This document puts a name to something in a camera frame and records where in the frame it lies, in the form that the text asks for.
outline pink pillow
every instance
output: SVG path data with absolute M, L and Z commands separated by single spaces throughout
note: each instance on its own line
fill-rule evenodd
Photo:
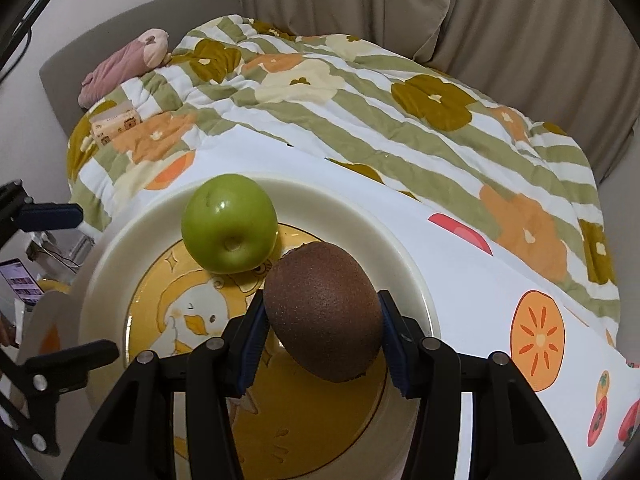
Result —
M 90 108 L 127 79 L 141 76 L 158 67 L 166 56 L 169 35 L 150 28 L 140 37 L 111 54 L 82 81 L 78 104 Z

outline headboard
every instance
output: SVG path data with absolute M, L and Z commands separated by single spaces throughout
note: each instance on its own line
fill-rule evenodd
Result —
M 78 94 L 84 77 L 145 30 L 167 31 L 172 50 L 192 28 L 219 16 L 240 13 L 240 0 L 155 0 L 127 10 L 73 40 L 40 69 L 40 80 L 62 129 L 71 134 L 82 118 Z

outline silver bolt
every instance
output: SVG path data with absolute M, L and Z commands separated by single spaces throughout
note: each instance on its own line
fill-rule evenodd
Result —
M 425 337 L 422 340 L 422 346 L 427 350 L 437 350 L 440 345 L 440 341 L 434 337 Z
M 47 389 L 49 384 L 47 383 L 47 378 L 44 375 L 34 375 L 33 376 L 33 387 L 39 392 L 43 392 Z
M 151 350 L 143 350 L 136 357 L 136 361 L 138 361 L 142 365 L 146 365 L 154 360 L 154 353 Z
M 39 452 L 43 452 L 47 449 L 47 441 L 44 440 L 44 437 L 39 433 L 34 433 L 31 437 L 31 443 L 33 447 L 37 449 Z
M 225 345 L 225 340 L 221 337 L 212 337 L 206 345 L 209 350 L 220 350 Z
M 504 366 L 505 364 L 509 363 L 509 356 L 504 352 L 496 352 L 493 359 L 494 363 L 500 366 Z

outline white wall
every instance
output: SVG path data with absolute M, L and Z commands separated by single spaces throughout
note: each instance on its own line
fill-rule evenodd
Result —
M 95 25 L 149 1 L 50 1 L 33 25 L 33 40 L 23 60 L 0 86 L 0 183 L 21 178 L 37 201 L 68 200 L 67 138 L 49 106 L 38 70 L 52 54 Z M 0 251 L 0 261 L 15 257 L 25 261 L 25 245 L 26 238 L 16 235 Z M 12 298 L 4 281 L 0 282 L 0 296 Z
M 640 120 L 628 152 L 600 186 L 609 249 L 620 288 L 622 318 L 617 346 L 640 362 Z

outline kiwi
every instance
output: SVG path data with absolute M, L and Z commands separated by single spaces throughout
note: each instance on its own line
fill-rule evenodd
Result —
M 359 377 L 380 351 L 376 290 L 336 245 L 311 242 L 277 261 L 264 283 L 264 306 L 287 352 L 321 379 L 341 383 Z

